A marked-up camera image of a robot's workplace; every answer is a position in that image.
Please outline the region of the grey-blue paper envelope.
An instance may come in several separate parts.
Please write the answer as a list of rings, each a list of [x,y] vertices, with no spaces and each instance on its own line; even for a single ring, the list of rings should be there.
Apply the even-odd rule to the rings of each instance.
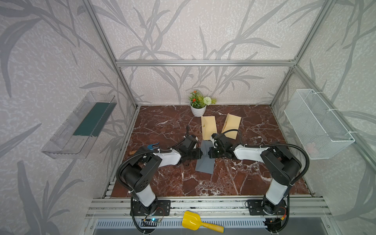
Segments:
[[[202,156],[200,159],[197,160],[195,168],[196,171],[207,174],[213,174],[215,159],[210,158],[210,148],[212,147],[213,143],[211,141],[203,140],[201,142],[200,150],[202,152]]]

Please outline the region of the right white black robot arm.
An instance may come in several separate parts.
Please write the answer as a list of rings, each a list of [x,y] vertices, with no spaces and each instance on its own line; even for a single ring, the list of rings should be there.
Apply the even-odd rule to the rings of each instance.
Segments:
[[[225,134],[212,134],[211,158],[250,160],[263,163],[272,177],[269,189],[262,200],[263,210],[273,214],[282,200],[289,195],[294,184],[308,171],[310,159],[307,152],[292,144],[250,146],[233,144]]]

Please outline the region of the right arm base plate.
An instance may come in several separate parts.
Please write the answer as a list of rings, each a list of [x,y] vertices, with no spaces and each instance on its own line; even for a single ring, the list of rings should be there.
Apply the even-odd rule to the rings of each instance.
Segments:
[[[245,206],[249,210],[250,215],[281,217],[287,213],[287,203],[284,200],[278,205],[274,205],[263,199],[250,199],[245,202]]]

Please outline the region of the cream yellow envelope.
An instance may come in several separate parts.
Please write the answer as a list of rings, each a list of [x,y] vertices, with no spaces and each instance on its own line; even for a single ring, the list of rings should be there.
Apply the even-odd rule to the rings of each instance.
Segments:
[[[202,116],[201,117],[202,126],[202,139],[209,141],[212,134],[217,134],[216,120],[215,116]]]
[[[239,126],[240,126],[240,122],[241,122],[241,117],[235,116],[235,115],[232,115],[232,114],[227,114],[227,117],[225,119],[225,122],[224,122],[224,125],[223,125],[221,132],[224,133],[224,132],[231,130],[231,129],[238,130]],[[230,138],[230,139],[233,139],[233,140],[235,140],[237,138],[237,135],[238,135],[237,131],[231,131],[231,132],[228,132],[228,133],[225,134],[225,136],[227,138]]]

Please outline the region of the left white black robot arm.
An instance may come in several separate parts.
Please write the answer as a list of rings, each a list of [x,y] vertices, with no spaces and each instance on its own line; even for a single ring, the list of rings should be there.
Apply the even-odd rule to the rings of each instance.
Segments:
[[[182,164],[188,160],[198,160],[202,151],[197,147],[195,135],[185,138],[170,149],[142,147],[132,157],[124,161],[116,171],[116,180],[130,192],[133,199],[145,208],[153,207],[157,197],[150,182],[159,168]]]

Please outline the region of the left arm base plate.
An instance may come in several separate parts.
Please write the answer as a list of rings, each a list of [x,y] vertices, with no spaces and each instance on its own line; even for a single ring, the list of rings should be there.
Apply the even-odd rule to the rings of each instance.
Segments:
[[[140,201],[132,200],[131,204],[130,214],[134,216],[169,216],[171,209],[170,200],[155,199],[149,206],[145,206]]]

